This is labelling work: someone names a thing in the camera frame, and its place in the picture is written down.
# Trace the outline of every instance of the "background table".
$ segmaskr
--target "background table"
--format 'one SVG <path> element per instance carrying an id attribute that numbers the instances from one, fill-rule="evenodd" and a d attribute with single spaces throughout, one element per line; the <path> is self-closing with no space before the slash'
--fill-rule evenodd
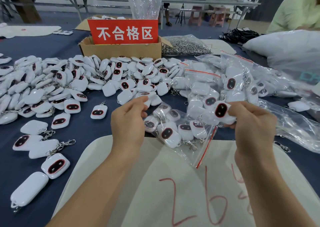
<path id="1" fill-rule="evenodd" d="M 74 30 L 71 36 L 49 35 L 44 37 L 15 37 L 0 41 L 0 52 L 5 56 L 10 56 L 13 61 L 28 55 L 35 55 L 43 59 L 48 57 L 59 57 L 68 59 L 80 54 L 78 43 L 89 32 Z M 183 31 L 159 31 L 160 36 L 170 35 L 187 35 Z M 199 39 L 206 39 L 208 36 L 213 39 L 218 38 L 220 33 L 214 33 L 209 30 L 194 29 L 193 35 Z M 235 45 L 232 47 L 237 51 L 238 55 L 247 57 L 246 54 Z M 180 58 L 194 59 L 193 56 L 185 56 Z M 59 141 L 69 139 L 77 140 L 76 144 L 66 146 L 62 150 L 62 154 L 70 160 L 71 166 L 67 171 L 55 180 L 49 180 L 46 187 L 35 197 L 35 199 L 26 207 L 14 214 L 10 208 L 11 193 L 33 172 L 41 171 L 41 164 L 45 158 L 29 159 L 28 152 L 13 151 L 14 142 L 23 134 L 20 128 L 32 119 L 19 117 L 13 123 L 0 125 L 0 219 L 1 226 L 45 226 L 56 207 L 62 190 L 84 149 L 93 140 L 110 135 L 110 115 L 111 112 L 119 106 L 116 95 L 106 98 L 101 91 L 93 91 L 87 94 L 88 102 L 81 103 L 81 112 L 71 115 L 69 126 L 57 129 L 56 134 L 52 137 Z M 290 100 L 275 97 L 265 97 L 270 102 L 278 105 L 286 105 Z M 186 98 L 182 96 L 173 96 L 167 94 L 162 96 L 162 100 L 172 108 L 186 112 L 187 106 L 184 104 Z M 107 116 L 103 120 L 92 120 L 90 113 L 95 105 L 106 101 L 108 106 Z M 45 121 L 49 125 L 52 123 L 53 117 L 38 119 Z M 234 140 L 234 131 L 228 128 L 219 128 L 214 139 L 217 140 Z M 277 138 L 277 141 L 290 148 L 288 153 L 290 158 L 295 162 L 306 179 L 310 182 L 315 192 L 320 195 L 320 155 L 310 152 L 307 149 L 291 142 L 287 139 Z"/>

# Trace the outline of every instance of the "white mat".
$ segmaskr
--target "white mat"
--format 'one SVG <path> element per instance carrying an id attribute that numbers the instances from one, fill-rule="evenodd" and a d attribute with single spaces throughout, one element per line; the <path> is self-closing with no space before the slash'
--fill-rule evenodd
<path id="1" fill-rule="evenodd" d="M 46 36 L 59 29 L 61 29 L 59 26 L 5 26 L 0 27 L 0 36 L 6 38 Z"/>
<path id="2" fill-rule="evenodd" d="M 236 54 L 236 51 L 225 41 L 219 39 L 201 39 L 208 48 L 211 49 L 212 55 L 221 55 L 221 51 L 229 54 Z"/>
<path id="3" fill-rule="evenodd" d="M 111 145 L 112 136 L 105 136 L 86 148 L 54 214 L 108 156 Z M 196 170 L 158 140 L 145 138 L 139 161 L 122 189 L 108 226 L 255 226 L 246 187 L 234 162 L 235 149 L 234 141 L 212 141 Z M 319 225 L 319 198 L 291 159 L 278 147 L 274 147 L 274 153 L 285 181 Z"/>

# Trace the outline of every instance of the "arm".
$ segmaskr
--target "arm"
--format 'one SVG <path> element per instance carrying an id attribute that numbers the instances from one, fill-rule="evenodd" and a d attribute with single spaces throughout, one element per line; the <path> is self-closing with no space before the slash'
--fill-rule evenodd
<path id="1" fill-rule="evenodd" d="M 111 115 L 112 150 L 52 218 L 47 227 L 106 226 L 123 184 L 138 160 L 144 139 L 147 108 L 143 96 L 117 108 Z"/>
<path id="2" fill-rule="evenodd" d="M 231 103 L 237 117 L 235 161 L 248 190 L 257 227 L 316 227 L 283 180 L 273 153 L 277 118 L 247 102 Z"/>

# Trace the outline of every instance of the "stool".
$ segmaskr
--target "stool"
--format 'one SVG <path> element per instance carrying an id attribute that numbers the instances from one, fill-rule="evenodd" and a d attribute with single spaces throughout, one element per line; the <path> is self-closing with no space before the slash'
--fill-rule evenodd
<path id="1" fill-rule="evenodd" d="M 193 6 L 192 7 L 193 10 L 199 10 L 199 16 L 198 17 L 194 17 L 194 11 L 191 12 L 190 18 L 189 18 L 189 22 L 188 25 L 191 26 L 193 21 L 198 19 L 198 26 L 201 26 L 202 23 L 202 12 L 201 10 L 203 10 L 202 6 Z"/>
<path id="2" fill-rule="evenodd" d="M 215 11 L 230 11 L 230 9 L 227 9 L 226 7 L 216 7 L 214 8 Z M 211 27 L 215 27 L 217 24 L 220 24 L 221 27 L 223 27 L 224 20 L 226 18 L 226 13 L 214 13 L 211 15 L 211 19 L 209 21 L 209 24 Z"/>

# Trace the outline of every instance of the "person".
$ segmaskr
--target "person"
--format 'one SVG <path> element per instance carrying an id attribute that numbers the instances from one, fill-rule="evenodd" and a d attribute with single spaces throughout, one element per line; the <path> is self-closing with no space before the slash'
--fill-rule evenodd
<path id="1" fill-rule="evenodd" d="M 112 150 L 47 227 L 106 226 L 122 186 L 138 160 L 144 139 L 148 97 L 131 100 L 111 114 Z M 316 227 L 283 180 L 273 153 L 277 118 L 248 102 L 231 103 L 237 150 L 235 161 L 246 188 L 257 227 Z"/>
<path id="2" fill-rule="evenodd" d="M 320 0 L 284 0 L 267 33 L 299 29 L 320 31 Z"/>
<path id="3" fill-rule="evenodd" d="M 170 3 L 164 3 L 164 8 L 165 8 L 165 19 L 166 19 L 166 25 L 171 27 L 172 24 L 171 22 L 169 22 L 169 11 L 168 11 L 168 8 L 170 6 Z M 162 16 L 161 16 L 161 10 L 159 12 L 159 17 L 158 17 L 158 23 L 161 24 L 161 19 L 162 19 Z"/>

